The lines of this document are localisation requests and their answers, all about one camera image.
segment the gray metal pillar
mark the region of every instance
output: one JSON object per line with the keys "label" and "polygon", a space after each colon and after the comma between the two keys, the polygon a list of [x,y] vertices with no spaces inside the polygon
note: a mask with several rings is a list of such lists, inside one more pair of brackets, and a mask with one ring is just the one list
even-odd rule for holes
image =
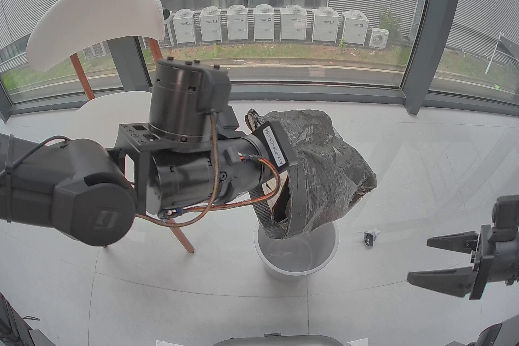
{"label": "gray metal pillar", "polygon": [[139,39],[124,37],[108,40],[115,67],[125,91],[147,91],[152,85]]}
{"label": "gray metal pillar", "polygon": [[447,43],[458,0],[427,0],[411,62],[402,85],[405,108],[418,114]]}

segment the black cable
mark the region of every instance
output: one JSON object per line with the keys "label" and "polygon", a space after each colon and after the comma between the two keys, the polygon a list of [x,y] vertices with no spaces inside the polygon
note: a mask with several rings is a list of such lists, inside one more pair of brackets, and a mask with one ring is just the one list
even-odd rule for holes
{"label": "black cable", "polygon": [[[39,150],[40,148],[42,148],[44,145],[46,145],[48,142],[53,142],[54,140],[65,140],[67,142],[71,141],[70,138],[68,137],[65,137],[63,135],[54,135],[52,137],[49,137],[45,140],[43,140],[41,143],[39,143],[38,145],[34,146],[33,148],[31,148],[27,153],[25,153],[23,156],[19,157],[13,164],[12,164],[12,168],[15,169],[17,168],[27,157],[29,157],[32,153],[34,153],[36,150]],[[3,169],[1,172],[0,172],[0,179],[2,177],[5,176],[5,169]]]}

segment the road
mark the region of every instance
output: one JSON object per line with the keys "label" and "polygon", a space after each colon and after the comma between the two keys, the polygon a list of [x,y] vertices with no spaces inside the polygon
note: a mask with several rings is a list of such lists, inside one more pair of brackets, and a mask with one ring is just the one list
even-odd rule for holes
{"label": "road", "polygon": [[[235,82],[314,82],[314,83],[352,83],[356,85],[384,85],[398,87],[403,73],[395,70],[376,68],[356,68],[348,66],[329,65],[226,65],[229,77]],[[118,74],[107,74],[89,77],[92,89],[120,88]],[[501,101],[511,101],[515,90],[506,91],[506,85],[500,90],[488,85],[480,85],[468,80],[457,80],[445,77],[434,78],[433,88],[438,91],[459,92]],[[74,94],[81,92],[81,84],[77,79],[43,85],[11,94],[14,102],[46,98],[55,95]]]}

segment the white chair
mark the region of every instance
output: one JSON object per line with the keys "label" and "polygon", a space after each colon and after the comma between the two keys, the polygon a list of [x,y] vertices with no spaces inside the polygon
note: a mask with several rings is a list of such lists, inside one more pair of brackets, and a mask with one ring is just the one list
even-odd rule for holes
{"label": "white chair", "polygon": [[[100,96],[88,101],[76,111],[73,121],[67,126],[65,135],[89,138],[105,148],[113,147],[117,139],[119,124],[148,121],[150,92],[127,91]],[[127,161],[126,178],[133,181],[133,162]],[[180,228],[170,228],[187,252],[195,252]]]}

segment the chair leg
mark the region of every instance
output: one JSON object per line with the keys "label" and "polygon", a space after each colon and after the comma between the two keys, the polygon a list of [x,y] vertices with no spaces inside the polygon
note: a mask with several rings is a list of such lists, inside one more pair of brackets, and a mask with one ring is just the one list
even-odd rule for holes
{"label": "chair leg", "polygon": [[[168,222],[176,223],[174,219],[170,219]],[[193,247],[191,245],[191,242],[189,242],[189,239],[187,239],[184,232],[182,232],[182,229],[180,229],[180,228],[169,228],[169,229],[171,229],[171,232],[173,233],[173,235],[175,235],[177,237],[178,241],[180,242],[180,244],[182,244],[182,246],[186,249],[187,252],[189,252],[190,254],[195,252],[195,247]]]}

